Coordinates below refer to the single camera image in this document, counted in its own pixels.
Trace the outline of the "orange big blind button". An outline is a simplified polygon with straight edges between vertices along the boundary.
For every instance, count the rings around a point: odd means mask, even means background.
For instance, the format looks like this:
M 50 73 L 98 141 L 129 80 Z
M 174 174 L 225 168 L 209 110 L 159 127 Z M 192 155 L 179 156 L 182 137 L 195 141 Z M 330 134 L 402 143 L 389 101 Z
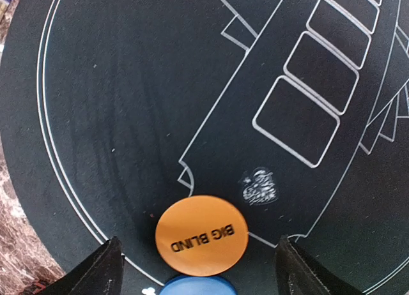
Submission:
M 245 218 L 228 201 L 196 195 L 179 200 L 160 217 L 155 243 L 163 260 L 190 276 L 213 276 L 232 268 L 249 242 Z

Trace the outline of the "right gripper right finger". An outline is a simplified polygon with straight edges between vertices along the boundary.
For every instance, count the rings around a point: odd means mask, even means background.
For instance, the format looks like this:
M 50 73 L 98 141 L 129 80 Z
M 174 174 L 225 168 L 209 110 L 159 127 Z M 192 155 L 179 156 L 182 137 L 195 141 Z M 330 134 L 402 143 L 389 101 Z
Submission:
M 362 294 L 287 236 L 281 236 L 277 245 L 275 271 L 279 294 Z

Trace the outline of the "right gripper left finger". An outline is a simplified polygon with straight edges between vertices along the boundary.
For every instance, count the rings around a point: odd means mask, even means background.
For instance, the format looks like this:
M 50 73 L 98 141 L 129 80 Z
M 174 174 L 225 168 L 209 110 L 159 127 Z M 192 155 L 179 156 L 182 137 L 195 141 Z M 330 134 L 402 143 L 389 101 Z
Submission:
M 113 237 L 99 246 L 64 277 L 40 291 L 55 295 L 119 295 L 123 283 L 125 257 L 122 245 Z

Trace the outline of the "blue small blind button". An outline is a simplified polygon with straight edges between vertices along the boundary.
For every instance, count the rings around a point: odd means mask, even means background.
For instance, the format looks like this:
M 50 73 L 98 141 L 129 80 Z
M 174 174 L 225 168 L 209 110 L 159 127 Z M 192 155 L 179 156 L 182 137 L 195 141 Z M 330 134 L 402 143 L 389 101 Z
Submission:
M 168 281 L 160 295 L 237 295 L 235 287 L 219 276 L 177 276 Z

